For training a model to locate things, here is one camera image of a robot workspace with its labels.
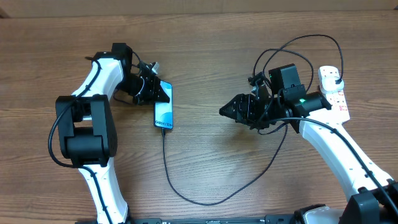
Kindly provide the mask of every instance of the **smartphone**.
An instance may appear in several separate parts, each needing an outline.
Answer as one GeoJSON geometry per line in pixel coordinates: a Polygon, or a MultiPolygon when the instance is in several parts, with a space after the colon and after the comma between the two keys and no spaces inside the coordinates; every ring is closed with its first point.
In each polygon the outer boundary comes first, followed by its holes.
{"type": "Polygon", "coordinates": [[[173,129],[173,86],[160,81],[163,91],[169,96],[169,103],[155,103],[154,126],[158,128],[173,129]]]}

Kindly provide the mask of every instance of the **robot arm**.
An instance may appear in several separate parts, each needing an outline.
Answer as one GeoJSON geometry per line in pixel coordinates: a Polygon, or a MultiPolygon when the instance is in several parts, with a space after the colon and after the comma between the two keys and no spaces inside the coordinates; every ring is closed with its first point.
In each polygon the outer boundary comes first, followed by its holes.
{"type": "MultiPolygon", "coordinates": [[[[366,220],[364,217],[372,217],[368,218],[367,223],[377,223],[381,214],[379,203],[385,205],[388,213],[394,217],[394,207],[398,204],[398,183],[375,165],[344,130],[341,123],[347,116],[333,110],[321,93],[307,94],[294,64],[269,70],[269,77],[271,81],[259,73],[249,78],[249,83],[254,87],[253,94],[236,95],[220,109],[220,115],[258,130],[283,120],[314,146],[338,179],[348,201],[344,213],[335,213],[332,219],[328,219],[332,222],[316,223],[354,223],[353,220],[366,220]],[[266,82],[271,88],[271,94],[268,94],[266,82]],[[330,129],[314,121],[325,124],[330,129]],[[342,135],[352,148],[335,133],[342,135]],[[370,171],[366,171],[359,160],[370,171]]],[[[314,213],[319,218],[327,210],[321,209],[314,213]]]]}
{"type": "Polygon", "coordinates": [[[126,44],[113,44],[111,52],[98,52],[91,58],[91,72],[81,87],[56,102],[57,116],[67,110],[58,124],[61,152],[87,181],[98,213],[93,223],[130,223],[114,170],[118,139],[109,101],[115,89],[127,92],[139,105],[170,101],[156,76],[158,64],[139,60],[138,76],[131,74],[132,54],[126,44]],[[83,120],[92,120],[93,126],[75,127],[74,123],[83,120]]]}
{"type": "MultiPolygon", "coordinates": [[[[355,148],[366,166],[373,172],[373,176],[382,186],[387,186],[387,180],[392,177],[380,169],[372,160],[361,150],[351,136],[345,131],[341,122],[335,118],[334,111],[325,108],[310,112],[307,118],[328,124],[332,128],[337,129],[349,143],[355,148]]],[[[362,188],[367,190],[377,189],[377,186],[366,174],[361,165],[356,162],[353,153],[348,149],[347,145],[330,130],[325,129],[317,124],[301,121],[300,134],[319,152],[323,160],[329,166],[333,174],[338,179],[347,202],[352,195],[360,193],[362,188]]]]}

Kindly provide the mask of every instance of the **power strip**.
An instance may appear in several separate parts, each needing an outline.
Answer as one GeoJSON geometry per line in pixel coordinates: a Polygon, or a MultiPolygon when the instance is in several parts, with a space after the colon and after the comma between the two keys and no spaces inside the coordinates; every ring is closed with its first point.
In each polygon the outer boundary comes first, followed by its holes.
{"type": "Polygon", "coordinates": [[[349,112],[346,97],[344,95],[344,81],[336,84],[335,80],[340,78],[338,69],[333,66],[322,66],[318,70],[320,89],[323,96],[331,104],[336,117],[342,122],[349,121],[349,112]]]}

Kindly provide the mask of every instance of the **black cable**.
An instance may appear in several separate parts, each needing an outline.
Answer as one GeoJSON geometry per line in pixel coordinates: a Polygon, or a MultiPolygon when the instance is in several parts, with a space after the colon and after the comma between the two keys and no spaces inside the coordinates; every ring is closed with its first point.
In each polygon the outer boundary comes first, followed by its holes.
{"type": "Polygon", "coordinates": [[[141,62],[141,58],[139,58],[138,54],[135,53],[133,50],[132,50],[131,52],[137,57],[137,59],[138,59],[138,65],[139,65],[140,62],[141,62]]]}
{"type": "Polygon", "coordinates": [[[310,35],[304,35],[304,36],[296,37],[296,38],[294,38],[294,39],[288,41],[286,44],[284,44],[283,46],[281,46],[277,51],[275,51],[275,52],[271,55],[271,57],[269,57],[268,61],[267,61],[266,64],[264,65],[264,68],[262,69],[262,74],[265,76],[266,66],[268,65],[269,61],[275,56],[275,54],[277,54],[278,52],[282,51],[282,49],[285,48],[286,46],[288,46],[291,42],[293,42],[293,41],[295,41],[295,40],[297,40],[297,39],[304,38],[304,37],[327,37],[327,38],[331,39],[331,40],[337,45],[338,51],[339,51],[339,53],[340,53],[340,58],[341,58],[341,75],[340,75],[340,78],[339,78],[338,80],[336,80],[336,84],[340,84],[341,81],[342,81],[342,79],[343,79],[343,72],[344,72],[344,67],[343,67],[343,53],[341,52],[341,48],[340,48],[340,45],[338,44],[338,42],[337,42],[334,38],[332,38],[331,36],[325,35],[325,34],[310,34],[310,35]]]}
{"type": "MultiPolygon", "coordinates": [[[[253,77],[254,77],[254,74],[255,74],[255,72],[256,72],[256,67],[257,67],[257,64],[258,64],[260,58],[262,57],[262,55],[264,55],[266,52],[268,52],[268,51],[270,51],[270,50],[276,51],[276,50],[279,50],[279,49],[267,49],[267,50],[263,51],[263,52],[260,54],[260,56],[259,56],[259,57],[257,58],[257,60],[256,60],[256,63],[254,64],[254,68],[253,68],[253,77]]],[[[309,61],[308,58],[306,58],[306,57],[304,57],[303,55],[301,55],[301,54],[299,54],[299,53],[297,53],[297,52],[294,52],[294,51],[292,51],[292,50],[285,50],[285,49],[282,49],[282,50],[279,50],[279,51],[287,52],[287,53],[290,53],[290,54],[297,55],[297,56],[299,56],[300,58],[304,59],[304,60],[310,65],[310,67],[311,67],[311,80],[310,80],[310,83],[308,84],[308,87],[307,87],[307,89],[305,90],[305,92],[309,91],[309,89],[310,89],[310,87],[311,87],[311,85],[312,85],[312,81],[313,81],[313,66],[312,66],[312,63],[309,61]]]]}
{"type": "Polygon", "coordinates": [[[230,196],[224,198],[223,200],[220,200],[219,202],[215,202],[215,203],[200,203],[200,202],[195,202],[193,200],[190,200],[186,197],[184,197],[183,195],[181,195],[172,185],[170,178],[169,178],[169,172],[167,171],[167,165],[166,165],[166,156],[165,156],[165,129],[162,129],[162,138],[163,138],[163,162],[164,162],[164,169],[166,171],[166,178],[167,181],[169,182],[170,187],[172,188],[172,190],[174,191],[174,193],[176,193],[180,198],[190,202],[190,203],[194,203],[195,205],[202,205],[202,206],[213,206],[213,205],[219,205],[225,201],[227,201],[228,199],[230,199],[231,197],[235,196],[237,193],[239,193],[240,191],[244,190],[246,187],[249,187],[251,184],[253,184],[256,180],[258,180],[262,175],[264,175],[267,170],[270,168],[272,162],[274,161],[274,159],[276,158],[276,155],[279,152],[280,147],[282,147],[282,144],[285,141],[286,135],[287,135],[287,125],[285,126],[285,135],[282,138],[282,141],[279,144],[278,149],[276,150],[274,156],[272,157],[271,161],[269,162],[268,166],[256,177],[254,178],[252,181],[250,181],[248,184],[246,184],[245,186],[241,187],[239,190],[235,191],[234,193],[232,193],[230,196]]]}
{"type": "MultiPolygon", "coordinates": [[[[260,81],[260,80],[257,80],[257,81],[255,82],[257,99],[260,99],[260,98],[259,98],[259,84],[258,84],[259,81],[260,81]]],[[[264,82],[266,83],[266,85],[268,86],[268,88],[269,88],[269,89],[271,90],[271,92],[272,92],[272,89],[271,89],[271,81],[269,81],[269,79],[265,77],[264,82]]]]}
{"type": "Polygon", "coordinates": [[[117,99],[117,98],[115,97],[115,94],[116,94],[118,91],[119,91],[118,89],[115,89],[115,91],[114,91],[114,93],[113,93],[113,99],[114,99],[114,100],[116,100],[116,101],[118,101],[118,102],[121,102],[121,103],[125,103],[125,104],[127,104],[127,105],[134,105],[134,104],[129,103],[129,102],[126,102],[126,101],[124,101],[124,100],[117,99]]]}
{"type": "Polygon", "coordinates": [[[265,115],[267,114],[267,111],[269,110],[269,108],[271,107],[272,102],[274,101],[274,94],[271,94],[271,100],[269,101],[269,104],[267,106],[267,108],[264,110],[263,114],[260,116],[260,118],[250,126],[250,130],[252,130],[253,128],[256,128],[256,126],[258,125],[258,123],[260,123],[260,121],[262,121],[262,119],[265,117],[265,115]]]}
{"type": "Polygon", "coordinates": [[[283,123],[283,124],[279,125],[277,128],[275,128],[274,130],[272,130],[272,131],[270,131],[270,132],[268,132],[268,133],[261,133],[261,132],[260,132],[260,129],[258,129],[258,130],[257,130],[257,133],[258,133],[259,135],[273,134],[273,133],[279,131],[281,128],[283,128],[283,127],[284,127],[285,125],[287,125],[287,124],[288,124],[288,123],[283,123]]]}
{"type": "Polygon", "coordinates": [[[362,158],[359,156],[359,154],[355,151],[354,147],[349,143],[349,141],[340,133],[337,131],[337,129],[332,128],[331,126],[324,124],[320,121],[316,121],[314,119],[309,119],[309,118],[278,118],[278,119],[272,119],[269,121],[266,121],[267,124],[271,124],[277,121],[308,121],[311,123],[315,123],[319,126],[322,126],[324,128],[329,129],[331,132],[335,133],[350,149],[350,151],[353,153],[354,157],[356,160],[359,162],[361,167],[365,170],[365,173],[371,178],[371,180],[374,182],[374,184],[378,187],[378,189],[381,191],[383,196],[387,199],[389,202],[391,208],[393,209],[394,213],[398,217],[398,208],[396,207],[395,203],[392,201],[390,196],[387,194],[387,192],[384,190],[384,187],[377,181],[377,179],[374,177],[373,172],[369,170],[369,168],[366,166],[366,164],[363,162],[362,158]]]}
{"type": "Polygon", "coordinates": [[[284,89],[280,89],[278,90],[278,94],[277,94],[277,101],[278,101],[278,106],[279,108],[282,108],[282,104],[280,103],[280,93],[283,91],[284,89]]]}
{"type": "Polygon", "coordinates": [[[90,168],[88,168],[88,167],[85,167],[85,166],[74,167],[73,165],[65,164],[65,163],[59,161],[59,160],[55,157],[55,155],[54,155],[54,153],[53,153],[53,151],[52,151],[52,138],[53,138],[55,129],[57,128],[57,126],[58,126],[58,124],[59,124],[61,118],[63,117],[63,115],[67,112],[67,110],[69,110],[69,108],[70,108],[77,100],[79,100],[88,90],[90,90],[91,86],[94,84],[95,80],[98,78],[98,75],[100,74],[100,71],[101,71],[101,69],[102,69],[100,63],[99,63],[97,60],[93,60],[92,58],[89,58],[89,57],[86,57],[86,59],[91,60],[92,62],[95,62],[95,63],[97,64],[97,66],[98,66],[97,72],[95,73],[93,79],[92,79],[92,80],[89,82],[89,84],[86,86],[86,88],[85,88],[79,95],[77,95],[77,96],[75,97],[75,99],[73,99],[71,102],[69,102],[69,104],[67,104],[66,107],[64,107],[64,109],[61,111],[60,115],[59,115],[59,116],[56,118],[56,120],[54,121],[54,123],[53,123],[53,125],[52,125],[52,127],[51,127],[51,130],[50,130],[49,140],[48,140],[49,154],[50,154],[50,157],[52,158],[52,160],[53,160],[56,164],[58,164],[58,165],[60,165],[60,166],[62,166],[62,167],[67,167],[67,168],[81,168],[81,169],[87,170],[87,171],[90,173],[90,175],[92,176],[92,178],[93,178],[93,180],[94,180],[95,186],[96,186],[96,188],[97,188],[98,197],[99,197],[99,200],[100,200],[100,202],[101,202],[102,209],[103,209],[103,211],[105,212],[106,217],[108,218],[109,224],[112,224],[112,219],[111,219],[111,216],[109,215],[108,209],[107,209],[106,206],[105,206],[104,199],[103,199],[102,194],[101,194],[100,185],[99,185],[98,180],[97,180],[97,178],[96,178],[96,176],[95,176],[95,173],[94,173],[90,168]]]}

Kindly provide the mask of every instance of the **wooden table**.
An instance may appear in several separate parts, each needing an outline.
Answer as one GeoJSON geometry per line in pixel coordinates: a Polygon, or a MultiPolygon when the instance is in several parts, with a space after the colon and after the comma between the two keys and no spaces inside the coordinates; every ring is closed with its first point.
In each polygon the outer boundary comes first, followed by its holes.
{"type": "MultiPolygon", "coordinates": [[[[282,131],[259,136],[218,109],[249,93],[247,77],[263,50],[305,34],[328,34],[341,44],[351,114],[345,128],[398,178],[397,24],[396,11],[1,19],[0,222],[96,218],[82,176],[57,166],[46,144],[55,100],[81,85],[91,70],[84,57],[111,50],[113,42],[126,42],[145,62],[158,61],[159,77],[174,85],[175,126],[166,135],[166,153],[171,181],[188,198],[219,201],[269,163],[282,131]]],[[[316,70],[340,67],[337,48],[326,38],[302,39],[289,49],[307,56],[316,70]]],[[[294,55],[280,53],[268,68],[288,63],[308,85],[310,67],[294,55]]],[[[317,86],[315,77],[310,91],[317,86]]],[[[152,106],[112,101],[111,107],[119,138],[116,173],[136,218],[261,217],[315,203],[346,204],[318,152],[292,129],[272,167],[252,186],[214,207],[185,202],[167,184],[152,106]]],[[[57,139],[53,147],[63,159],[57,139]]]]}

